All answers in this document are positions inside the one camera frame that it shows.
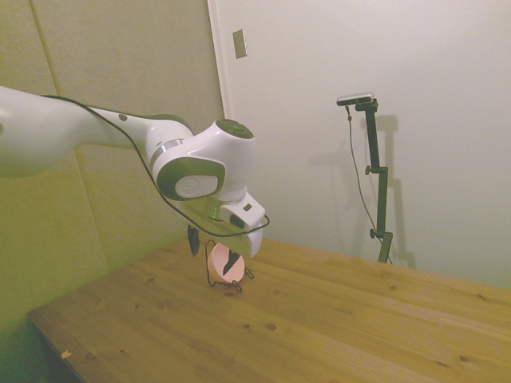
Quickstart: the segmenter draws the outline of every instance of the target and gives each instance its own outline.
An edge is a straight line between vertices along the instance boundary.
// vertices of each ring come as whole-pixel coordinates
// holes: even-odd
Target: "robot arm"
[[[247,193],[256,143],[246,127],[218,120],[193,136],[176,116],[90,109],[0,87],[0,176],[37,174],[82,144],[135,144],[159,192],[177,201],[191,225],[238,254],[256,254],[265,211]]]

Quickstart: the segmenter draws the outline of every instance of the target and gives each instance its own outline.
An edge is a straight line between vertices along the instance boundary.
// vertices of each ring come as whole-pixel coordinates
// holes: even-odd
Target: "light switch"
[[[237,30],[232,34],[234,40],[234,50],[236,52],[236,58],[242,58],[247,56],[247,42],[245,41],[245,31]]]

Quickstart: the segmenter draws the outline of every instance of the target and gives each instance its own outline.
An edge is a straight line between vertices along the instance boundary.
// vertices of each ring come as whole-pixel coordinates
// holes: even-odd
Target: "cable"
[[[125,132],[124,129],[122,129],[120,126],[114,124],[112,121],[110,121],[108,118],[105,118],[103,117],[101,114],[99,114],[98,112],[96,112],[95,110],[91,109],[89,106],[87,105],[84,105],[82,104],[81,102],[79,101],[75,101],[71,98],[67,98],[67,97],[61,97],[61,96],[54,96],[54,95],[45,95],[43,97],[46,97],[46,98],[53,98],[55,100],[62,100],[62,101],[67,101],[67,102],[70,102],[72,104],[75,104],[75,105],[78,105],[79,107],[85,109],[87,112],[91,113],[93,116],[96,116],[97,118],[103,120],[104,122],[106,122],[107,124],[113,126],[116,130],[118,130],[119,132],[121,132],[128,140],[129,142],[131,143],[131,145],[134,147],[135,151],[137,152],[137,155],[138,157],[140,158],[142,164],[144,165],[144,169],[145,171],[147,172],[148,176],[149,176],[149,179],[151,180],[151,182],[153,182],[153,185],[156,189],[156,191],[158,192],[158,194],[160,195],[160,197],[162,198],[162,200],[170,206],[171,209],[173,209],[175,212],[177,212],[179,215],[181,215],[182,217],[184,217],[185,219],[187,219],[190,223],[192,223],[193,225],[195,225],[196,227],[198,227],[199,229],[201,229],[204,233],[206,234],[209,234],[209,235],[212,235],[214,237],[219,237],[219,238],[227,238],[227,237],[236,237],[238,235],[246,235],[246,234],[250,234],[254,231],[258,231],[266,226],[268,226],[270,224],[270,218],[267,216],[267,215],[264,215],[264,218],[267,220],[267,222],[264,224],[264,225],[261,225],[259,227],[255,227],[249,231],[241,231],[240,233],[233,233],[233,234],[218,234],[218,233],[213,233],[205,228],[203,228],[201,225],[199,225],[197,222],[195,222],[192,218],[188,217],[185,213],[183,213],[181,210],[179,210],[176,206],[174,206],[172,203],[170,203],[168,200],[167,200],[167,197],[165,197],[160,189],[157,187],[156,185],[156,181],[154,180],[153,178],[153,175],[151,174],[151,171],[149,170],[149,167],[147,166],[147,164],[145,163],[145,160],[144,160],[144,156],[142,156],[142,153],[140,151],[140,149],[137,147],[137,144],[135,143],[135,141],[131,138],[131,136]]]
[[[364,209],[366,210],[367,216],[369,217],[370,224],[373,227],[373,230],[376,231],[376,226],[374,225],[373,217],[371,217],[369,209],[366,205],[366,200],[364,199],[364,195],[362,194],[362,188],[360,186],[360,176],[358,175],[358,166],[357,166],[357,160],[355,159],[355,153],[353,150],[353,132],[351,127],[351,120],[353,120],[353,117],[351,117],[350,114],[350,107],[348,105],[345,105],[346,111],[348,113],[348,123],[350,124],[350,150],[351,150],[351,158],[353,159],[353,165],[355,166],[355,175],[357,176],[357,186],[358,186],[358,193],[360,194],[360,199],[362,200],[362,204],[364,205]],[[390,261],[391,265],[394,265],[392,263],[392,259],[390,257],[387,257],[387,259]]]

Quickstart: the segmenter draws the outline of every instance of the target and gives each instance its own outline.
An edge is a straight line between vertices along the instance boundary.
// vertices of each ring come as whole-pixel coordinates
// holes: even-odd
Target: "white wall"
[[[250,191],[267,237],[378,257],[335,104],[372,91],[394,263],[511,287],[511,2],[211,0],[210,13],[225,111],[259,141]],[[375,215],[378,177],[361,178]]]

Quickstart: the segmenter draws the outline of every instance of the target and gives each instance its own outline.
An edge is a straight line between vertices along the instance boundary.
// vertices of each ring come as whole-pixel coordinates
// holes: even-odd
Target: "wooden tabletop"
[[[239,293],[169,247],[30,318],[83,381],[511,382],[511,290],[265,239]]]

